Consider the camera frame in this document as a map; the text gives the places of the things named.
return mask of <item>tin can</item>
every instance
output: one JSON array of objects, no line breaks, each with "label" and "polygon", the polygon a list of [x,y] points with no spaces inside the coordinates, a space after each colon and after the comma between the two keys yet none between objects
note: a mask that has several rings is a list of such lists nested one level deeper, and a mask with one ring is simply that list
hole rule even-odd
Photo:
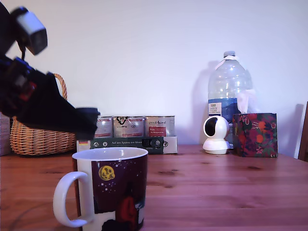
[{"label": "tin can", "polygon": [[143,116],[117,116],[114,117],[114,135],[118,137],[143,137]]},{"label": "tin can", "polygon": [[113,123],[112,116],[98,116],[97,129],[95,131],[95,138],[112,138],[113,137]]},{"label": "tin can", "polygon": [[146,116],[145,136],[176,136],[174,116]]}]

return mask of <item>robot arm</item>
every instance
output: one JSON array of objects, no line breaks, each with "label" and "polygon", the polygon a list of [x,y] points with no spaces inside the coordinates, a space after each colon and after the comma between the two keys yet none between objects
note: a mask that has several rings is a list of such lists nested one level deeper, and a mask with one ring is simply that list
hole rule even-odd
[{"label": "robot arm", "polygon": [[[22,58],[5,54],[17,41]],[[47,47],[46,28],[26,8],[9,13],[0,2],[0,111],[30,128],[76,133],[90,140],[100,114],[96,108],[74,108],[60,95],[52,73],[44,74],[28,65],[26,48],[37,55]]]}]

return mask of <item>white mug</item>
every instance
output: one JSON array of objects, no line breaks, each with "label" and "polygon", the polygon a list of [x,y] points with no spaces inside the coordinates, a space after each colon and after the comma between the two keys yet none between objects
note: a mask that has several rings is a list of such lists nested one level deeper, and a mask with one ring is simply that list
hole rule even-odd
[{"label": "white mug", "polygon": [[[75,153],[72,158],[76,171],[61,178],[53,196],[57,220],[68,227],[82,227],[83,231],[141,229],[148,151],[128,147],[99,148]],[[74,181],[79,217],[70,220],[65,199]]]}]

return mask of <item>yellow moon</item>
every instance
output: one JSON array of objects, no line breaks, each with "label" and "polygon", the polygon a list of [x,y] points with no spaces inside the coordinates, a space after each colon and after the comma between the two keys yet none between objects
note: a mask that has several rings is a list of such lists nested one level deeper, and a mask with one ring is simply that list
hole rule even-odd
[{"label": "yellow moon", "polygon": [[112,180],[116,177],[114,169],[108,165],[101,167],[98,174],[102,180]]}]

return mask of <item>blue label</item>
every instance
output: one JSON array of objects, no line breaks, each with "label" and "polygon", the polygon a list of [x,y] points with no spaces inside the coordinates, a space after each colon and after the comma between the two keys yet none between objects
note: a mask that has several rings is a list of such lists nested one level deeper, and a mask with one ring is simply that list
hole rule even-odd
[{"label": "blue label", "polygon": [[208,116],[222,116],[232,123],[233,114],[241,113],[237,108],[237,98],[208,100]]}]

